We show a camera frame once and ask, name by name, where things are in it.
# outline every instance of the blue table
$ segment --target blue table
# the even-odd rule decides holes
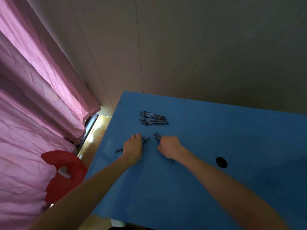
[[[141,125],[139,111],[164,115],[170,124]],[[178,136],[267,201],[291,228],[307,229],[307,116],[134,92],[123,92],[86,179],[115,161],[131,134],[151,139],[93,214],[157,230],[240,229],[187,169],[157,151],[156,131]],[[217,157],[228,167],[218,167]]]

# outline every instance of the right hand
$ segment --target right hand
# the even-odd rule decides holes
[[[183,147],[176,136],[162,136],[158,150],[166,158],[178,160],[187,150]]]

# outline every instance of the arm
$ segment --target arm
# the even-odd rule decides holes
[[[123,155],[69,192],[43,213],[29,230],[76,230],[94,210],[112,185],[142,156],[141,135],[124,143]]]
[[[181,146],[177,137],[163,136],[158,150],[184,165],[241,228],[289,229],[270,205],[230,176],[194,156]]]

